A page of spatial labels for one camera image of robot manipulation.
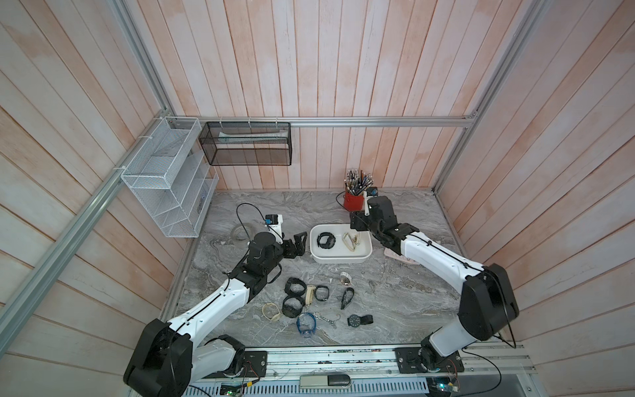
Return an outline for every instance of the white plastic tray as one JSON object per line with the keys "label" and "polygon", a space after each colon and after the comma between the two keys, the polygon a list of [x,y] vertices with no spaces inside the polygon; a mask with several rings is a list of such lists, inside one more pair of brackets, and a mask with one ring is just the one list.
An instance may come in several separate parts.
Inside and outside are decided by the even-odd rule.
{"label": "white plastic tray", "polygon": [[[330,232],[335,236],[335,245],[333,248],[326,249],[318,246],[318,236],[321,233]],[[352,236],[359,233],[360,244],[357,246],[354,252],[350,251],[344,245],[342,236],[346,233],[350,233]],[[373,243],[370,238],[370,232],[358,232],[351,229],[348,224],[324,224],[317,225],[311,229],[309,234],[311,241],[309,247],[311,249],[311,256],[320,264],[337,264],[337,263],[362,263],[371,253],[373,253]]]}

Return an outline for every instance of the marble tabletop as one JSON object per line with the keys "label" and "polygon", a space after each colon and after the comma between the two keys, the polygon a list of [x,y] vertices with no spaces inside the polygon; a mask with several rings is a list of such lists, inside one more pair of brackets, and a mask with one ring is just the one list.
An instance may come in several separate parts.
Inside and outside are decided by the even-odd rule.
{"label": "marble tabletop", "polygon": [[[408,222],[428,237],[457,252],[456,242],[432,192],[381,191],[392,200],[400,222]],[[245,252],[244,245],[230,238],[239,225],[236,206],[252,203],[263,214],[283,215],[285,238],[309,232],[318,224],[348,223],[348,213],[335,202],[336,192],[218,192],[201,231],[201,241],[187,277],[178,313],[186,311],[218,288]],[[257,231],[265,231],[260,215],[250,206],[242,206],[243,222]],[[429,333],[449,322],[458,311],[459,294],[444,280],[418,264],[406,264],[384,255],[384,248],[373,239],[373,253],[362,264],[318,264],[308,249],[303,257],[283,259],[282,275],[267,285],[251,302],[227,317],[207,339],[229,334],[247,346],[306,346],[337,344],[419,343]],[[345,286],[340,273],[352,278],[355,296],[340,310]],[[284,284],[297,277],[307,284],[324,284],[331,290],[326,302],[314,301],[308,311],[335,320],[336,328],[317,321],[316,333],[303,338],[296,319],[267,320],[262,314],[266,302],[281,307],[286,294]],[[374,323],[353,328],[346,319],[352,315],[372,314]]]}

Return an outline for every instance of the pen holder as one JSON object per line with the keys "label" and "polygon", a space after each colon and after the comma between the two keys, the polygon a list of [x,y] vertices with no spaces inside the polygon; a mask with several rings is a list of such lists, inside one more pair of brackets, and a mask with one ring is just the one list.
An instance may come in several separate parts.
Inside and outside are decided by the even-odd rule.
{"label": "pen holder", "polygon": [[364,196],[353,196],[352,194],[344,193],[344,208],[349,212],[361,211],[364,208]]}

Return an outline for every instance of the vent grille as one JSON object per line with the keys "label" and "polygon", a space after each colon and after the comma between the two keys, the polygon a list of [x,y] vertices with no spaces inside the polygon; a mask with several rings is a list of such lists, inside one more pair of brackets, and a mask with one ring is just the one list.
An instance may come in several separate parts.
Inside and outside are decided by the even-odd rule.
{"label": "vent grille", "polygon": [[[211,396],[220,396],[221,382],[198,382],[195,386],[205,390]],[[278,396],[278,397],[306,397],[306,396],[390,396],[393,394],[429,393],[425,378],[403,379],[353,379],[348,389],[300,389],[297,380],[261,380],[245,389],[245,396]],[[184,396],[205,396],[193,387],[188,387]]]}

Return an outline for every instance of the black mesh basket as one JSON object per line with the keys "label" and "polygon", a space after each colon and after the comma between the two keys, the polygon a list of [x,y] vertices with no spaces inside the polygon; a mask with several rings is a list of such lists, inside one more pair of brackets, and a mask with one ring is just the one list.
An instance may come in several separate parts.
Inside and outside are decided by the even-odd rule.
{"label": "black mesh basket", "polygon": [[210,165],[291,165],[289,123],[209,121],[199,142]]}

